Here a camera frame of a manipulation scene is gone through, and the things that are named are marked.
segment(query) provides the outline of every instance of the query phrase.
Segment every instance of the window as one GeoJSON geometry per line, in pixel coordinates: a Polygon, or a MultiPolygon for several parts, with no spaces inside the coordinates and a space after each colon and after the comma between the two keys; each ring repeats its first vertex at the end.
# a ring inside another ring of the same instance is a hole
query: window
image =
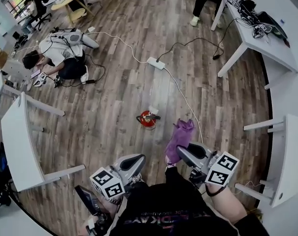
{"type": "Polygon", "coordinates": [[[9,0],[5,5],[16,20],[21,19],[27,15],[25,0],[9,0]]]}

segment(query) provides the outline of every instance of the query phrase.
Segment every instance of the red object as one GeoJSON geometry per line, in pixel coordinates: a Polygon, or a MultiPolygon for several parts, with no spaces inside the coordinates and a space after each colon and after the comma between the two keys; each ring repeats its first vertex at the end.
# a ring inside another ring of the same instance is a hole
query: red object
{"type": "Polygon", "coordinates": [[[160,119],[160,117],[152,114],[149,110],[146,110],[142,112],[140,116],[137,116],[136,119],[144,127],[153,127],[155,126],[155,122],[157,121],[157,119],[160,119]]]}

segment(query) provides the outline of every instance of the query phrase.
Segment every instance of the black hair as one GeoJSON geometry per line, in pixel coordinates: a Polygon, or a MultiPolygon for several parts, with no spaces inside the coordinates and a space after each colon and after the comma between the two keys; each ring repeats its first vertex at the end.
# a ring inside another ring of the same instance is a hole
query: black hair
{"type": "Polygon", "coordinates": [[[30,70],[35,67],[39,60],[40,54],[37,52],[37,50],[34,50],[26,54],[25,57],[22,59],[22,62],[25,68],[30,70]]]}
{"type": "Polygon", "coordinates": [[[29,2],[31,2],[33,0],[25,0],[25,2],[23,3],[24,5],[27,5],[29,2]]]}

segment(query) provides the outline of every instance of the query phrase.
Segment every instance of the purple cloth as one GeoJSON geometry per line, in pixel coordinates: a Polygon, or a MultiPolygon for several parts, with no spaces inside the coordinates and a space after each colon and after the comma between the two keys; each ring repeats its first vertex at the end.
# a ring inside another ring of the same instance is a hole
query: purple cloth
{"type": "Polygon", "coordinates": [[[166,148],[166,155],[172,163],[180,161],[176,148],[178,145],[185,148],[188,147],[194,129],[195,126],[192,119],[189,119],[188,122],[178,119],[177,124],[174,124],[173,135],[166,148]]]}

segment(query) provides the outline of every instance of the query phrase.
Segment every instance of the wooden floor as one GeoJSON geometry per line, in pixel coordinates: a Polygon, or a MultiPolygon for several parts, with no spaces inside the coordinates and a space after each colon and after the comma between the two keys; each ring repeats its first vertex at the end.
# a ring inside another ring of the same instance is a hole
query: wooden floor
{"type": "MultiPolygon", "coordinates": [[[[95,18],[85,17],[77,23],[86,30],[94,26],[120,36],[134,48],[141,61],[157,58],[179,41],[186,43],[196,37],[204,37],[218,43],[224,30],[210,31],[211,17],[215,10],[207,2],[197,28],[189,21],[195,0],[99,0],[90,6],[95,18]]],[[[224,16],[225,25],[230,22],[224,16]]],[[[53,12],[53,19],[41,32],[35,33],[25,45],[31,47],[43,39],[54,27],[69,27],[64,10],[53,12]]],[[[68,167],[85,164],[86,170],[62,180],[20,194],[25,209],[40,223],[59,236],[74,236],[88,211],[74,192],[80,184],[92,190],[89,176],[101,166],[113,163],[117,158],[132,153],[147,157],[143,177],[149,185],[164,181],[164,150],[178,118],[193,118],[176,84],[166,71],[139,64],[132,58],[130,48],[117,38],[105,34],[91,34],[100,44],[97,50],[87,49],[94,62],[106,67],[102,80],[95,85],[75,88],[54,88],[52,81],[41,88],[32,88],[27,94],[66,112],[57,117],[43,111],[30,109],[30,119],[45,127],[44,133],[34,132],[41,167],[45,174],[68,167]],[[136,121],[136,115],[148,109],[159,110],[161,120],[153,131],[144,130],[136,121]]],[[[266,164],[268,136],[266,131],[244,132],[246,124],[264,121],[268,116],[267,94],[260,58],[248,50],[224,78],[217,72],[233,54],[240,39],[232,26],[223,41],[224,55],[213,61],[215,47],[206,41],[196,40],[186,47],[176,45],[161,61],[176,78],[189,104],[200,120],[204,143],[210,148],[228,151],[240,159],[238,172],[230,181],[258,183],[266,164]]],[[[19,60],[31,49],[17,54],[19,60]]],[[[101,68],[88,60],[89,76],[97,79],[101,68]]],[[[0,108],[10,100],[4,98],[0,108]]],[[[194,141],[201,141],[199,132],[194,141]]],[[[182,163],[179,171],[185,177],[190,170],[182,163]]],[[[247,208],[255,199],[244,194],[237,197],[247,208]]]]}

